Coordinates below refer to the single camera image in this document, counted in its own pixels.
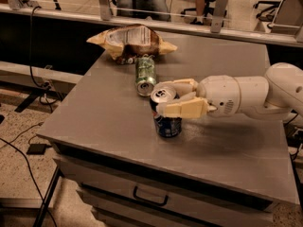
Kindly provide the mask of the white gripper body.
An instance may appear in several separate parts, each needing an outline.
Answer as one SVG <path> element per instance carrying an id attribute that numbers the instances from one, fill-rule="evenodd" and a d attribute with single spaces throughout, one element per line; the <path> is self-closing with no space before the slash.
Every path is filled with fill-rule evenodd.
<path id="1" fill-rule="evenodd" d="M 197 96 L 209 104 L 209 116 L 224 117 L 234 114 L 240 106 L 240 86 L 229 76 L 210 76 L 198 83 Z"/>

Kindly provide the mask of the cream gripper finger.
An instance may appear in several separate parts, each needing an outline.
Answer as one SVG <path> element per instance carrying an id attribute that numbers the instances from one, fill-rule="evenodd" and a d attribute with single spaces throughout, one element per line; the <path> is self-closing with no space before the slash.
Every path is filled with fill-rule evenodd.
<path id="1" fill-rule="evenodd" d="M 159 103 L 156 111 L 164 117 L 199 118 L 208 113 L 208 106 L 206 99 L 194 97 L 188 101 Z"/>
<path id="2" fill-rule="evenodd" d="M 194 79 L 163 81 L 154 86 L 153 95 L 155 97 L 196 96 L 197 86 L 198 82 Z"/>

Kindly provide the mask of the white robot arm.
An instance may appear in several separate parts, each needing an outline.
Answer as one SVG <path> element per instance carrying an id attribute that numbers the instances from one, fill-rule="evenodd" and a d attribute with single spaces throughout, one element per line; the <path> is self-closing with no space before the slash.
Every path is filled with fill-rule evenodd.
<path id="1" fill-rule="evenodd" d="M 178 79 L 155 85 L 151 92 L 158 114 L 170 118 L 228 117 L 283 120 L 291 111 L 303 115 L 303 71 L 285 62 L 264 76 L 210 76 L 201 81 Z"/>

